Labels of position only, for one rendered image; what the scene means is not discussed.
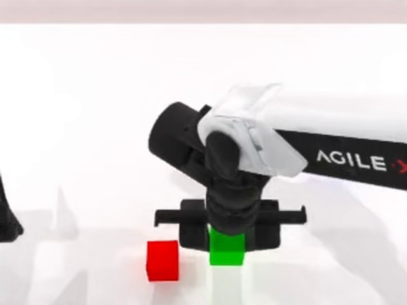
black panel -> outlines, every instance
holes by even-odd
[[[407,189],[407,144],[277,130],[307,160],[307,173]]]

white background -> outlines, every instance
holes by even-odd
[[[0,245],[0,304],[406,304],[407,194],[309,175],[265,190],[308,208],[280,249],[242,269],[182,249],[179,283],[144,272],[146,241],[177,237],[154,211],[205,194],[148,151],[165,107],[214,104],[241,81],[407,96],[406,37],[396,25],[2,26],[0,170],[26,233]]]

